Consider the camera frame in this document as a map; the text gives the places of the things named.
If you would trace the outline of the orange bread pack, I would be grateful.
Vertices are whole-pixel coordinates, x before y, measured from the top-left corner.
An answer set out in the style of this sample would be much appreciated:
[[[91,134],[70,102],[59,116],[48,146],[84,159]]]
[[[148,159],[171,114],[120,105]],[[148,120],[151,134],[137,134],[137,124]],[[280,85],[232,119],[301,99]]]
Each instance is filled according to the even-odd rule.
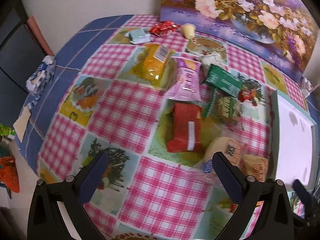
[[[257,181],[265,182],[268,160],[258,155],[244,154],[241,160],[242,172],[247,176],[254,176]]]

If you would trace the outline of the round bread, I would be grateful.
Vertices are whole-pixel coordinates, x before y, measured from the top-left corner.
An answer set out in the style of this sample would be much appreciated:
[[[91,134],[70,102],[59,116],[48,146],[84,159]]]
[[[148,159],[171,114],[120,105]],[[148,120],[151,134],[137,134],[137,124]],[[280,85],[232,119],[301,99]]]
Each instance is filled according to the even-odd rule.
[[[216,152],[221,152],[231,164],[238,166],[246,144],[230,137],[218,137],[213,140],[204,153],[203,172],[211,173],[212,158]]]

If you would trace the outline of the green yellow cracker pack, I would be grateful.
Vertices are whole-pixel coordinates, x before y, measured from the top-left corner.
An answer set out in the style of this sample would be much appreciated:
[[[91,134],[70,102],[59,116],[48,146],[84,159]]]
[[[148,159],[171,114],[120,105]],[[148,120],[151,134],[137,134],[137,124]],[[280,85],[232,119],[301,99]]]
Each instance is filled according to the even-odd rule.
[[[242,105],[237,98],[228,96],[214,88],[204,118],[216,118],[225,124],[237,125],[243,113]]]

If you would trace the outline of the small red candy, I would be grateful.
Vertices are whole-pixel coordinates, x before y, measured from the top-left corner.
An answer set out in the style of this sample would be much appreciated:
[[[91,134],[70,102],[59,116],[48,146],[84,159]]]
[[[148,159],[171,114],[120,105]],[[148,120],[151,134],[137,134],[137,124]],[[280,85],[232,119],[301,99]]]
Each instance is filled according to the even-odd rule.
[[[249,90],[241,90],[238,94],[238,100],[240,102],[251,101],[253,98],[251,92]]]

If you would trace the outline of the red snack pack white label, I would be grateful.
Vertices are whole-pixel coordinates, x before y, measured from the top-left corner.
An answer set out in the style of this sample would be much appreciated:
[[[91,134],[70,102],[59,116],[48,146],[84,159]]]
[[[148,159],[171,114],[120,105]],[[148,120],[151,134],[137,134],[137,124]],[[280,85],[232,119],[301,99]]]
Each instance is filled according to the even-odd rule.
[[[201,108],[191,103],[176,102],[173,106],[173,138],[167,142],[170,153],[203,153],[201,144]]]

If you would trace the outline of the dark green snack pack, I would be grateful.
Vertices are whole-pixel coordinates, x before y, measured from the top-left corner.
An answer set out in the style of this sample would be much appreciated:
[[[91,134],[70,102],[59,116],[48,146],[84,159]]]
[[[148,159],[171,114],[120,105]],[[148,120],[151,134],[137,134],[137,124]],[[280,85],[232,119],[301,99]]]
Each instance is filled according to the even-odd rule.
[[[243,85],[243,82],[235,75],[214,64],[210,65],[207,76],[204,78],[202,83],[206,83],[217,88],[228,96],[232,96],[234,98],[238,97]]]

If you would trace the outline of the purple swiss roll pack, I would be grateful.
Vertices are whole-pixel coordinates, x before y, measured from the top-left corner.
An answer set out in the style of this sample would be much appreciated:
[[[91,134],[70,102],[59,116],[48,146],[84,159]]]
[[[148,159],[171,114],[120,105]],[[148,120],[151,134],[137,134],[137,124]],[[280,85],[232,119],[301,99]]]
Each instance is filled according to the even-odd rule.
[[[200,102],[201,63],[179,56],[173,56],[172,61],[175,71],[164,97],[176,101]]]

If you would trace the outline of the beige paper snack pack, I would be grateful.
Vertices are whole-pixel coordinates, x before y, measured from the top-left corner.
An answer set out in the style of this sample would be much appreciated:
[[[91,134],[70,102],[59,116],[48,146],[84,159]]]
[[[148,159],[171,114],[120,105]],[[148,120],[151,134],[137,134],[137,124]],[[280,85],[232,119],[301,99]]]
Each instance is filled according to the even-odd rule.
[[[227,70],[226,66],[223,63],[223,59],[221,58],[221,55],[217,53],[201,56],[200,62],[202,63],[204,72],[208,72],[212,64],[224,70]]]

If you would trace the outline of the yellow jelly pack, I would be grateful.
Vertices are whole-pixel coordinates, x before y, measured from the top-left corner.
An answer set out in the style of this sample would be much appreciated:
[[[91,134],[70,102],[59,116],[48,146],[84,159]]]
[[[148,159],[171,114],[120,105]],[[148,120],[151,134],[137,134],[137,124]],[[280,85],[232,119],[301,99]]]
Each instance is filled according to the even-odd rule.
[[[159,86],[168,59],[174,51],[160,44],[147,46],[146,57],[132,67],[130,73],[149,81],[152,86]]]

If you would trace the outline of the light green wafer pack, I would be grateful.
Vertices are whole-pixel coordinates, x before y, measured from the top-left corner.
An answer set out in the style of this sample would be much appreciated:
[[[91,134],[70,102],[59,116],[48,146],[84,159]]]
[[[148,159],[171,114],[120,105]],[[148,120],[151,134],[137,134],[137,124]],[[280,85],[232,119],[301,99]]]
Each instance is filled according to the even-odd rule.
[[[125,35],[129,39],[129,42],[133,45],[149,43],[152,41],[149,29],[140,28],[128,31]]]

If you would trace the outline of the yellow pudding cup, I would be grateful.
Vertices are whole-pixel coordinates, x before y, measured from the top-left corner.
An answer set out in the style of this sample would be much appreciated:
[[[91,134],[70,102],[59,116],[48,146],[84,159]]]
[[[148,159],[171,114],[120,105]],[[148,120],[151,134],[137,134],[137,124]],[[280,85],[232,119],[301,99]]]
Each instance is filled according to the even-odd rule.
[[[181,26],[181,32],[186,39],[192,40],[195,37],[196,27],[193,24],[185,23]]]

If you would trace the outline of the red Kiss candy pack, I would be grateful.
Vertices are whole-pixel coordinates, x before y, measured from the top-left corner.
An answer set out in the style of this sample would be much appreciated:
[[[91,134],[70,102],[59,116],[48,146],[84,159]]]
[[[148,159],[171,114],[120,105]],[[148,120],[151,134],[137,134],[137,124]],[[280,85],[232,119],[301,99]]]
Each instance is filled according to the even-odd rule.
[[[176,24],[172,21],[162,21],[156,23],[150,30],[149,33],[155,35],[157,37],[167,36],[170,33],[175,32],[176,30],[180,29],[180,25]]]

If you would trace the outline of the orange bag on floor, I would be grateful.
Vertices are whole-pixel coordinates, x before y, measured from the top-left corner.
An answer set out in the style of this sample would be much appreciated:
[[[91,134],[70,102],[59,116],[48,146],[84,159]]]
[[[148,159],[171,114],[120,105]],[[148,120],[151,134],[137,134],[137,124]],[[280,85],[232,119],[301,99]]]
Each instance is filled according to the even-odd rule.
[[[15,163],[15,157],[1,157],[1,181],[6,187],[15,193],[20,192],[20,184]]]

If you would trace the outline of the white teal tray box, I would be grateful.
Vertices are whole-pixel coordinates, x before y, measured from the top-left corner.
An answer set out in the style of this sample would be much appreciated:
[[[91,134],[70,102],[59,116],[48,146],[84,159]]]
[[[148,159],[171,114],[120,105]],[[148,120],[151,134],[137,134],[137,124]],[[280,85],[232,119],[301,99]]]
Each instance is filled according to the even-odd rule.
[[[268,175],[284,182],[287,191],[298,179],[311,191],[318,170],[317,123],[290,97],[275,90],[271,95],[272,140]]]

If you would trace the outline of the white power adapter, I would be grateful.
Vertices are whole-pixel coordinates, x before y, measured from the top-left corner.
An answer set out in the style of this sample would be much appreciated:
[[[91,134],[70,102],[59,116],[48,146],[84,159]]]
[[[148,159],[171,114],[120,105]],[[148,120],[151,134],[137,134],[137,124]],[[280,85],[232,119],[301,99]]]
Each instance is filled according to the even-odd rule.
[[[301,82],[300,82],[300,90],[302,95],[307,98],[313,90],[313,86],[311,84],[311,82],[307,79],[307,78],[302,78]]]

